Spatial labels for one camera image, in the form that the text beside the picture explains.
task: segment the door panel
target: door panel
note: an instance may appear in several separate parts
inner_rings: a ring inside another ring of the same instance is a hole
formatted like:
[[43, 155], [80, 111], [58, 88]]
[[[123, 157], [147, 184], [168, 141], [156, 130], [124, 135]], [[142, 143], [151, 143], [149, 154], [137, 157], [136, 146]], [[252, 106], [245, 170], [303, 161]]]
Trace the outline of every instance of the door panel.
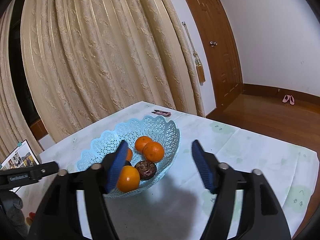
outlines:
[[[243, 90], [236, 42], [220, 0], [186, 0], [207, 56], [217, 108], [225, 109]], [[212, 47], [210, 41], [217, 42]]]

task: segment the beige curtain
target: beige curtain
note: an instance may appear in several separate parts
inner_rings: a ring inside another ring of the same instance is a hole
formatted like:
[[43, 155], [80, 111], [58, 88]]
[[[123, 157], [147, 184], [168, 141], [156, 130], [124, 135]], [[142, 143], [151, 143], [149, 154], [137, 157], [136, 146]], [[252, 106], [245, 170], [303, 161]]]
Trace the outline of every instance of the beige curtain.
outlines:
[[18, 146], [28, 140], [35, 154], [42, 152], [31, 133], [19, 107], [12, 84], [9, 66], [9, 29], [14, 5], [13, 0], [0, 19], [0, 161]]
[[56, 142], [142, 100], [204, 116], [169, 0], [26, 0], [21, 46], [33, 101]]

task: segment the pair of shoes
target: pair of shoes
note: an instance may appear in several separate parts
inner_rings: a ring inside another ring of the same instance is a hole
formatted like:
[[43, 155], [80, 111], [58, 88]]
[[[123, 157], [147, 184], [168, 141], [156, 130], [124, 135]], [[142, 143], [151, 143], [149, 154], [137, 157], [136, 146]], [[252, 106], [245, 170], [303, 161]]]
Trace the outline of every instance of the pair of shoes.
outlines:
[[290, 105], [294, 105], [294, 98], [293, 96], [289, 96], [289, 95], [285, 95], [282, 102], [286, 103], [286, 102], [290, 102]]

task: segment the wooden floor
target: wooden floor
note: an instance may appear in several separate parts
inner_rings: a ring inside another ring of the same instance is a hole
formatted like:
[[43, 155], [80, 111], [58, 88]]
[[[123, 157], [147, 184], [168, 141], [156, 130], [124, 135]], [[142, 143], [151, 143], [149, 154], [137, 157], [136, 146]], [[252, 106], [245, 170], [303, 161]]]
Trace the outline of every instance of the wooden floor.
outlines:
[[[304, 146], [320, 157], [320, 106], [303, 101], [294, 106], [277, 98], [240, 95], [223, 113], [214, 118], [246, 130]], [[308, 205], [305, 219], [297, 233], [305, 227], [320, 202], [320, 182]]]

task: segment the photo on calendar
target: photo on calendar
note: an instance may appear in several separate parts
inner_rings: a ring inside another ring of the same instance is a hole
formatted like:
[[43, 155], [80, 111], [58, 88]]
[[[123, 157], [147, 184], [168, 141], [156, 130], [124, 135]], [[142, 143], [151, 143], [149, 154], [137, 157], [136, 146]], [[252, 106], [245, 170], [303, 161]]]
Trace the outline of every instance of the photo on calendar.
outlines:
[[21, 143], [1, 164], [1, 170], [22, 168], [40, 164], [27, 140]]

